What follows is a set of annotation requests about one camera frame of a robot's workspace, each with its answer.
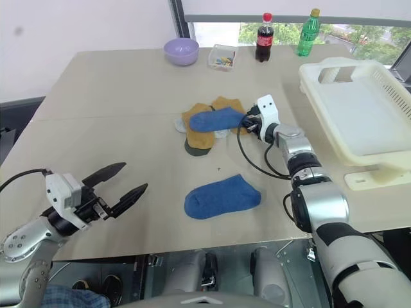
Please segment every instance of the purple bowl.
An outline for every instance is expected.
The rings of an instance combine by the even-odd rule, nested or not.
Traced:
[[[164,45],[166,58],[172,64],[179,66],[186,66],[196,62],[198,50],[198,43],[190,38],[176,38]]]

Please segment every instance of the window frame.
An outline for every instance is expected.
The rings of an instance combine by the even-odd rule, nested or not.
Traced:
[[[185,14],[181,0],[170,0],[176,30],[180,37],[195,39],[194,22],[261,22],[260,15],[192,15]],[[304,23],[307,16],[276,15],[274,22],[278,23]],[[397,19],[375,19],[357,17],[322,16],[323,24],[360,24],[365,26],[392,26],[411,28],[411,21]],[[393,75],[403,83],[411,83],[411,42],[401,53],[391,67]]]

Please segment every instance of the black cable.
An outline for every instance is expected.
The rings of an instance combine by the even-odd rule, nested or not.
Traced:
[[[270,162],[268,161],[267,155],[268,155],[268,152],[271,150],[271,148],[272,148],[273,145],[274,145],[274,143],[270,144],[270,145],[268,146],[268,148],[267,148],[267,149],[265,150],[265,152],[264,152],[264,161],[265,161],[265,164],[266,164],[266,165],[270,168],[270,170],[271,170],[272,172],[274,172],[276,175],[282,176],[282,177],[284,178],[284,180],[291,180],[291,177],[290,177],[289,175],[284,175],[284,174],[278,172],[273,166],[271,166]]]
[[[247,117],[247,114],[242,117],[242,119],[241,119],[240,123],[238,123],[238,127],[237,127],[237,142],[238,142],[238,146],[240,147],[240,151],[241,151],[241,153],[243,154],[245,160],[246,160],[247,162],[249,162],[249,164],[252,165],[254,168],[256,168],[258,171],[264,173],[265,175],[272,176],[273,178],[279,178],[280,180],[288,180],[288,178],[286,178],[286,177],[284,177],[284,176],[273,175],[272,173],[269,173],[269,172],[265,171],[264,169],[261,169],[260,167],[258,167],[257,165],[255,165],[255,163],[253,163],[253,162],[251,161],[251,159],[249,159],[249,157],[247,156],[247,154],[245,154],[244,149],[243,149],[243,146],[242,146],[242,144],[241,144],[241,140],[240,140],[240,130],[241,130],[241,126],[242,126],[242,124],[243,124],[243,122],[244,122],[244,119],[245,119],[246,117]]]
[[[18,174],[16,174],[16,175],[12,176],[11,178],[9,178],[9,179],[8,179],[7,181],[5,181],[3,184],[1,184],[1,186],[0,186],[0,192],[1,192],[8,184],[10,184],[12,181],[14,181],[15,179],[20,178],[20,177],[22,177],[22,176],[24,176],[24,175],[29,175],[29,174],[31,174],[31,173],[37,173],[37,172],[41,172],[43,175],[46,175],[46,174],[49,173],[49,171],[48,171],[47,169],[32,169],[32,170],[27,170],[27,171],[25,171],[25,172],[18,173]]]
[[[289,212],[288,209],[287,209],[287,204],[285,203],[285,201],[287,200],[287,198],[290,197],[290,196],[291,196],[291,194],[286,194],[286,195],[284,196],[284,198],[283,198],[283,207],[284,207],[284,210],[285,210],[287,216],[288,216],[292,221],[294,221],[294,217],[291,216],[290,212]]]

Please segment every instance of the white plastic tray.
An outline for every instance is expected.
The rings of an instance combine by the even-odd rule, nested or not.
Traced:
[[[351,67],[351,81],[336,81]],[[411,182],[411,94],[373,60],[327,58],[299,71],[307,95],[337,155],[375,171],[345,176],[353,190]]]

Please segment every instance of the small plastic box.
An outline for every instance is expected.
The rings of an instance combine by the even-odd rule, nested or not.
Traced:
[[[208,65],[212,69],[229,72],[235,66],[237,53],[238,47],[216,44],[208,55]]]

